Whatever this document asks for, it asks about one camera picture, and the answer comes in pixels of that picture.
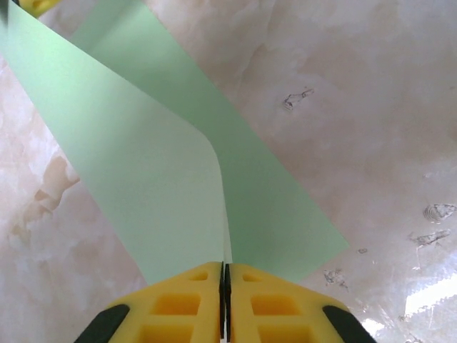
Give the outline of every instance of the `yellow foam block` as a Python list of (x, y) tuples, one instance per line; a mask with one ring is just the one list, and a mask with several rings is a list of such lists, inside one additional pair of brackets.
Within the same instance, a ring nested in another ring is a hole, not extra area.
[(342, 303), (245, 264), (230, 272), (232, 343), (343, 343), (322, 310)]
[(130, 311), (109, 342), (219, 342), (220, 275), (209, 262), (116, 300)]
[(56, 6), (61, 0), (19, 0), (19, 5), (32, 16), (41, 16), (44, 12)]

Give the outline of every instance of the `light green paper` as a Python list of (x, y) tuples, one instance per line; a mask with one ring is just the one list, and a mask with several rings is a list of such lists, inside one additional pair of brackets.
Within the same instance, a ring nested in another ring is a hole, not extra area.
[(221, 165), (235, 262), (298, 281), (347, 247), (141, 0), (100, 0), (72, 41), (209, 139)]
[(223, 260), (221, 174), (202, 134), (14, 4), (0, 42), (148, 283)]

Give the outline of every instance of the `beige stain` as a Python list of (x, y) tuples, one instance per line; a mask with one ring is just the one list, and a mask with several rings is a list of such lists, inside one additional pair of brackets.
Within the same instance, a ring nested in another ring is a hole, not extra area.
[(394, 35), (401, 25), (401, 21), (398, 20), (398, 1), (388, 0), (377, 4), (368, 20), (376, 36)]
[(31, 231), (28, 224), (43, 218), (45, 214), (52, 214), (62, 199), (64, 192), (79, 181), (79, 178), (70, 180), (66, 175), (68, 162), (62, 156), (51, 160), (43, 175), (43, 184), (35, 193), (34, 199), (28, 204), (16, 224), (13, 225), (11, 235), (14, 235), (29, 245)]
[(344, 91), (360, 87), (369, 68), (347, 38), (332, 37), (322, 43), (298, 69), (300, 74), (317, 74)]

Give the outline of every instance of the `dark mark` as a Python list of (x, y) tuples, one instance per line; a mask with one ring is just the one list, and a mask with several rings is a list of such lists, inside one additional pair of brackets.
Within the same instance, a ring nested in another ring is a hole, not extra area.
[(287, 98), (283, 101), (283, 106), (291, 111), (295, 105), (298, 105), (301, 100), (312, 95), (312, 93), (314, 93), (314, 89), (307, 89), (303, 93), (299, 94), (289, 94), (289, 96), (287, 96)]
[(426, 234), (424, 236), (418, 236), (416, 238), (412, 237), (412, 234), (408, 236), (409, 240), (415, 242), (419, 247), (424, 247), (430, 245), (434, 242), (437, 242), (439, 239), (446, 238), (451, 234), (451, 230), (443, 230), (434, 232), (432, 234)]
[(323, 276), (326, 278), (326, 285), (329, 284), (337, 284), (340, 287), (349, 290), (349, 287), (346, 285), (346, 281), (344, 280), (344, 275), (341, 273), (341, 269), (337, 268), (335, 270), (324, 270)]
[(0, 24), (8, 25), (8, 5), (10, 0), (0, 0)]

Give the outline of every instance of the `square hole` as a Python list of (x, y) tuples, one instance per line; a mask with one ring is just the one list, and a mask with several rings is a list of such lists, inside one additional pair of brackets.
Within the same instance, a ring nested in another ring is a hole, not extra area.
[(189, 343), (193, 330), (191, 325), (147, 325), (138, 343)]
[(311, 330), (305, 326), (260, 326), (258, 334), (261, 343), (316, 343)]
[(198, 294), (164, 294), (157, 299), (151, 314), (196, 316), (199, 306)]
[(243, 274), (243, 280), (247, 282), (260, 282), (262, 281), (259, 277), (250, 274)]
[(300, 314), (295, 301), (280, 294), (254, 295), (252, 310), (256, 316), (293, 316)]
[(191, 281), (204, 281), (206, 279), (208, 279), (208, 272), (199, 272), (198, 274), (189, 277), (189, 280)]

